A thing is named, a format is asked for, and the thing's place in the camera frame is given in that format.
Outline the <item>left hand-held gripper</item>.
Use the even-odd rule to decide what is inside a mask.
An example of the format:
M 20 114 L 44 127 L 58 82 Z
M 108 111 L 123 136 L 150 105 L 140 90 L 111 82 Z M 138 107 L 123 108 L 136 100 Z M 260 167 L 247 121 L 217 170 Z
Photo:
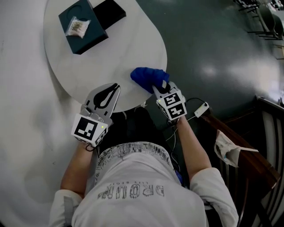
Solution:
M 77 140 L 97 147 L 113 124 L 110 118 L 120 95 L 120 85 L 104 84 L 87 96 L 81 112 L 76 114 L 71 134 Z

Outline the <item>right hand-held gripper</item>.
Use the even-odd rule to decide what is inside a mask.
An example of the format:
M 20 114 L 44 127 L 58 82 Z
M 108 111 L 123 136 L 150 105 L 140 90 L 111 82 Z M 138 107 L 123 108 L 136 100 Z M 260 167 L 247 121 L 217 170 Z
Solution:
M 177 88 L 174 82 L 169 81 L 170 93 L 164 94 L 162 86 L 152 86 L 156 98 L 156 104 L 162 113 L 170 120 L 177 120 L 181 116 L 187 114 L 185 107 L 185 97 L 181 94 L 181 90 Z

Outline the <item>blue cloth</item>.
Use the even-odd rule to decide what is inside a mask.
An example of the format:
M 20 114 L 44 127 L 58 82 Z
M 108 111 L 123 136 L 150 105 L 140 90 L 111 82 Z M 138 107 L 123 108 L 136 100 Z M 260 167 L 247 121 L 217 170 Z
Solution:
M 163 81 L 169 82 L 170 75 L 161 69 L 137 67 L 131 72 L 130 77 L 143 89 L 153 94 L 152 86 L 161 88 Z

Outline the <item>person's left forearm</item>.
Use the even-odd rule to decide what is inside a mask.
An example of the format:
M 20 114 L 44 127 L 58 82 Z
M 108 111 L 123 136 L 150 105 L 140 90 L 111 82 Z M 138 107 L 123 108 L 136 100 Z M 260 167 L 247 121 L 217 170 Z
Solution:
M 79 142 L 63 175 L 60 189 L 72 192 L 80 199 L 84 199 L 88 179 L 94 174 L 97 161 L 97 152 L 87 148 L 87 144 Z

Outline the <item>person's right forearm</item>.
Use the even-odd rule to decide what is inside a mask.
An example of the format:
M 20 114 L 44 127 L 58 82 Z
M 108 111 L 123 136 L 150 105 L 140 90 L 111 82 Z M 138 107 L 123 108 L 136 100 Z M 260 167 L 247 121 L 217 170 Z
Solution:
M 196 179 L 207 173 L 212 166 L 206 151 L 201 146 L 184 116 L 179 118 L 177 130 L 189 176 L 189 188 L 193 189 Z

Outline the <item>white round side table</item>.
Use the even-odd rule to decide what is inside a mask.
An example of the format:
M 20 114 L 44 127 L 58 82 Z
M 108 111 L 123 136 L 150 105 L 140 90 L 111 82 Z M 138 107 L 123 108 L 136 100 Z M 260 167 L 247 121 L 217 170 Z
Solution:
M 137 67 L 165 70 L 167 53 L 163 39 L 136 0 L 115 0 L 126 17 L 107 29 L 108 38 L 81 55 L 73 54 L 59 21 L 59 14 L 77 0 L 48 0 L 43 39 L 49 64 L 66 92 L 84 103 L 101 85 L 117 83 L 121 92 L 116 112 L 132 109 L 150 97 L 131 78 Z

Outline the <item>person's right grey shoe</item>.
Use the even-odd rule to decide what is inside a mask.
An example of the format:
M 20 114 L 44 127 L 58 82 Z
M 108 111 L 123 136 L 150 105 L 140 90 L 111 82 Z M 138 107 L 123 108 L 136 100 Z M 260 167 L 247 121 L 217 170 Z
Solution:
M 137 107 L 134 108 L 134 110 L 136 111 L 138 108 L 145 108 L 147 106 L 146 101 L 139 104 Z

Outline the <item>white adapter box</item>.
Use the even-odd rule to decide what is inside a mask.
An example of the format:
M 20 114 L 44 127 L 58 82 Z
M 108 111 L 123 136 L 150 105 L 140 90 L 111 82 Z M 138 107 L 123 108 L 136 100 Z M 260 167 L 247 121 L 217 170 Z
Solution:
M 207 102 L 204 102 L 195 112 L 194 115 L 199 118 L 202 114 L 204 114 L 209 109 L 209 105 Z

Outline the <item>person's black trousers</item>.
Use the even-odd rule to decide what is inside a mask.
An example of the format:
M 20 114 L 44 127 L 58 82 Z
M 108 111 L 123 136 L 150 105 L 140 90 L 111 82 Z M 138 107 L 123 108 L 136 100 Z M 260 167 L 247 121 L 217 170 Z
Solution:
M 130 111 L 127 119 L 121 112 L 112 114 L 111 119 L 113 125 L 99 145 L 100 153 L 128 142 L 151 142 L 163 147 L 168 153 L 172 152 L 162 131 L 156 127 L 145 108 Z

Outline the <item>dark teal box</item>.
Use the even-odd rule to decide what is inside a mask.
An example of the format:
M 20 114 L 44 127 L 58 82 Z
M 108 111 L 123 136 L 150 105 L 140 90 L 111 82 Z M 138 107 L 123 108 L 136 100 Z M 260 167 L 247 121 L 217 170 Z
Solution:
M 59 20 L 64 33 L 70 20 L 74 16 L 76 16 L 79 20 L 91 20 L 91 22 L 83 38 L 78 36 L 66 36 L 72 53 L 80 55 L 94 45 L 108 38 L 106 31 L 102 28 L 95 13 L 93 12 L 93 7 L 89 0 L 79 0 L 59 14 Z

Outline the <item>clear plastic packet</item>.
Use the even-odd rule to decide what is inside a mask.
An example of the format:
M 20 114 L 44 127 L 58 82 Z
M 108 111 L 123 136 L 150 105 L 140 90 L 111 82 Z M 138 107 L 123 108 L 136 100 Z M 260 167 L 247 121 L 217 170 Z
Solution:
M 77 19 L 76 16 L 72 17 L 65 31 L 65 36 L 78 36 L 80 38 L 83 38 L 86 34 L 90 22 L 91 20 L 83 21 Z

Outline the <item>black box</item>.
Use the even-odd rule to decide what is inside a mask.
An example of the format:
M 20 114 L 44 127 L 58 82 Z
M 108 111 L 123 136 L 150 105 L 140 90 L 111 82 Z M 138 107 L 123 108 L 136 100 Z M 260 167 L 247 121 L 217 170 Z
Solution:
M 125 10 L 114 0 L 104 0 L 93 8 L 93 12 L 104 30 L 126 17 Z

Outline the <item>person's white printed t-shirt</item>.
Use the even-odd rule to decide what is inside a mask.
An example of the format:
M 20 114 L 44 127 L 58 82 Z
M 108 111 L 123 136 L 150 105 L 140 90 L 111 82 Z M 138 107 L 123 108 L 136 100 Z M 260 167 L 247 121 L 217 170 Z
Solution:
M 49 227 L 208 227 L 208 208 L 223 227 L 237 227 L 237 210 L 220 172 L 201 170 L 184 188 L 168 152 L 154 143 L 105 150 L 94 183 L 84 198 L 57 191 Z

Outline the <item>dark wooden slatted chair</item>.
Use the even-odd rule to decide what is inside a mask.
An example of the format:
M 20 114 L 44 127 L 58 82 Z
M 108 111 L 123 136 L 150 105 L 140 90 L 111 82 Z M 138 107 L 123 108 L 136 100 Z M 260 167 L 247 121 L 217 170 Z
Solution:
M 284 227 L 284 106 L 256 97 L 253 107 L 222 122 L 207 110 L 199 138 L 228 187 L 237 227 Z M 214 151 L 217 133 L 241 148 L 236 167 Z

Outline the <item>grey chair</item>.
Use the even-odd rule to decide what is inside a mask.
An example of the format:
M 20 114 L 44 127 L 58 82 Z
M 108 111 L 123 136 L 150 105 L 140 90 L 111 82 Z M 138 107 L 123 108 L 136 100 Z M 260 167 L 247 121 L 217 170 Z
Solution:
M 272 35 L 276 39 L 284 40 L 284 26 L 281 19 L 275 14 L 265 13 L 264 22 L 266 24 L 267 35 Z
M 254 11 L 256 12 L 256 17 L 258 17 L 261 23 L 263 31 L 248 31 L 248 33 L 272 35 L 275 38 L 276 23 L 269 8 L 265 5 L 259 5 L 257 7 L 254 7 Z

